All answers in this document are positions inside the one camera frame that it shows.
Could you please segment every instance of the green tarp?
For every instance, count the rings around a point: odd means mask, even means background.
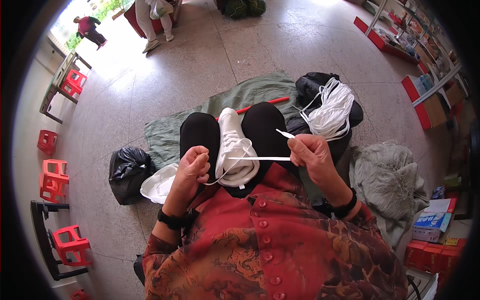
[[[218,117],[227,107],[238,110],[287,96],[290,97],[289,101],[275,104],[285,120],[298,114],[298,110],[291,105],[295,104],[297,90],[285,72],[275,72],[246,80],[226,92],[208,98],[203,105],[147,123],[145,139],[155,169],[180,161],[180,126],[191,113],[204,112]]]

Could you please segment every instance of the black pants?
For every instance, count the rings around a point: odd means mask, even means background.
[[[97,46],[100,46],[102,45],[103,43],[105,43],[106,39],[103,37],[102,34],[98,33],[96,29],[92,29],[88,32],[87,35],[85,35],[85,37],[94,42]]]
[[[253,105],[245,113],[241,128],[245,137],[252,141],[258,156],[290,156],[287,138],[275,130],[287,131],[285,119],[273,104],[263,102]],[[180,127],[180,157],[183,157],[188,149],[198,145],[205,146],[209,150],[209,182],[214,182],[216,160],[220,149],[220,127],[213,116],[194,112]],[[245,189],[225,187],[225,190],[232,197],[244,198],[262,181],[272,163],[271,160],[261,160],[257,175],[245,185]],[[298,168],[290,161],[276,163],[300,178]]]

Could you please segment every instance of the wall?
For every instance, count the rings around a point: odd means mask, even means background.
[[[68,285],[74,282],[75,278],[71,277],[58,282],[52,279],[36,240],[30,212],[30,201],[42,200],[39,197],[38,188],[38,175],[42,162],[44,159],[52,158],[36,147],[39,132],[41,129],[53,132],[58,132],[60,129],[60,124],[39,112],[45,91],[54,72],[63,61],[63,58],[58,53],[52,53],[53,49],[46,42],[45,38],[40,41],[40,48],[32,61],[21,90],[13,130],[12,161],[17,206],[24,232],[36,260],[44,271],[45,277],[49,280],[50,286],[53,287],[63,284]],[[52,101],[52,110],[50,112],[55,116],[60,115],[65,101],[68,100],[57,94]],[[45,227],[52,229],[52,231],[57,230],[59,228],[57,214],[50,213],[48,217],[48,220],[45,221]],[[67,290],[67,287],[55,289],[61,299],[69,299]]]

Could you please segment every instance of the white shoe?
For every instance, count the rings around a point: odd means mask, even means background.
[[[173,40],[175,36],[171,32],[165,32],[165,38],[167,39],[167,42]]]
[[[154,39],[153,41],[147,43],[147,46],[145,47],[145,50],[142,53],[147,53],[148,51],[152,50],[158,45],[160,45],[160,41],[157,39]]]
[[[257,157],[252,142],[241,129],[240,117],[226,108],[218,118],[220,125],[220,150],[216,161],[215,177],[223,186],[245,188],[245,184],[257,175],[258,160],[234,160],[229,157]]]
[[[154,203],[165,203],[178,168],[178,164],[170,164],[161,168],[155,174],[145,179],[140,187],[140,193]]]

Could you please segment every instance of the plastic stool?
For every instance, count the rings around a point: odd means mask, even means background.
[[[90,296],[84,289],[79,289],[70,296],[71,300],[90,300]]]
[[[38,143],[36,147],[47,154],[53,154],[55,152],[55,142],[58,134],[48,130],[40,130],[38,136]]]
[[[75,229],[78,230],[78,225],[64,227],[53,233],[55,249],[57,250],[60,260],[62,264],[73,267],[91,264],[91,262],[85,259],[85,249],[90,248],[90,243],[87,238],[80,238]],[[68,233],[68,242],[62,242],[60,240],[59,235],[62,233]],[[66,255],[67,252],[72,252],[77,261],[69,262]]]
[[[72,78],[72,75],[73,74],[76,74],[78,75],[78,78],[77,79],[73,79]],[[63,83],[61,84],[61,89],[64,90],[67,94],[69,94],[70,96],[73,96],[73,94],[77,93],[80,95],[80,93],[82,92],[82,88],[80,87],[80,84],[82,83],[82,79],[85,78],[87,79],[87,76],[83,75],[82,73],[78,72],[78,71],[75,71],[74,69],[71,69],[70,72],[68,72],[68,75],[67,77],[65,78],[65,80],[63,81]]]
[[[63,186],[62,183],[57,183],[56,181],[47,181],[46,185],[43,185],[43,177],[42,173],[40,173],[40,176],[38,176],[38,186],[40,188],[40,198],[45,199],[47,201],[53,202],[53,203],[58,203],[55,198],[57,196],[65,196],[61,192],[61,188]]]
[[[48,165],[55,165],[55,170],[50,172]],[[68,184],[69,176],[63,172],[63,165],[67,168],[67,162],[57,159],[46,159],[43,161],[42,173],[43,173],[43,186],[47,186],[46,182],[49,180],[56,181],[57,183]]]

